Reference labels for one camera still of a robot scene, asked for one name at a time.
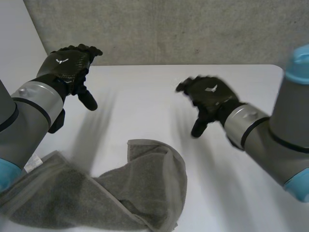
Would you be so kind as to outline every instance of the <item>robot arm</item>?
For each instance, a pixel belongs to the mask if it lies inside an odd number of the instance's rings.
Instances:
[[[53,52],[37,78],[12,96],[0,81],[0,192],[20,175],[47,132],[63,126],[66,96],[77,94],[89,110],[97,108],[84,81],[90,63],[100,55],[100,50],[83,44]]]
[[[199,109],[191,135],[220,121],[231,144],[246,151],[279,185],[309,202],[309,45],[294,52],[272,116],[239,102],[216,77],[188,78],[176,91],[188,95]]]

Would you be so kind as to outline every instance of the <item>towel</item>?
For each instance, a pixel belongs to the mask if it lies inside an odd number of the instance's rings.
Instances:
[[[186,197],[182,157],[158,141],[127,144],[128,163],[97,178],[56,152],[0,195],[0,213],[39,228],[172,231]]]

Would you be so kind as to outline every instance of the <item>light blue joint cap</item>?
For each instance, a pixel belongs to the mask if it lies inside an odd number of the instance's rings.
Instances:
[[[301,202],[309,202],[309,168],[306,168],[288,180],[284,190]]]
[[[285,77],[289,81],[309,85],[309,44],[294,50],[285,71]]]
[[[21,169],[15,164],[0,159],[0,192],[6,190],[21,174]]]

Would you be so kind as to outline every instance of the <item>white tabletop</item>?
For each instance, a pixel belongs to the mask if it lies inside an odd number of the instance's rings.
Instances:
[[[92,67],[86,85],[98,110],[89,112],[77,97],[67,97],[64,127],[48,134],[36,154],[43,157],[59,150],[98,176],[126,164],[129,139],[159,140],[178,150],[186,163],[187,196],[176,232],[309,231],[309,206],[293,199],[249,156],[234,149],[219,123],[211,124],[200,139],[190,138],[197,110],[174,89],[198,74],[223,78],[242,101],[269,114],[282,78],[282,70],[273,65]],[[2,228],[49,231],[8,221]]]

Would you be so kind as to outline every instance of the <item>glove thumb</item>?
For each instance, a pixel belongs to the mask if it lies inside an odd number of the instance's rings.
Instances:
[[[79,93],[78,99],[84,104],[84,106],[91,111],[98,108],[96,100],[93,98],[92,94],[87,90],[85,93]]]
[[[191,135],[194,138],[199,138],[207,128],[208,121],[198,118],[191,130]]]

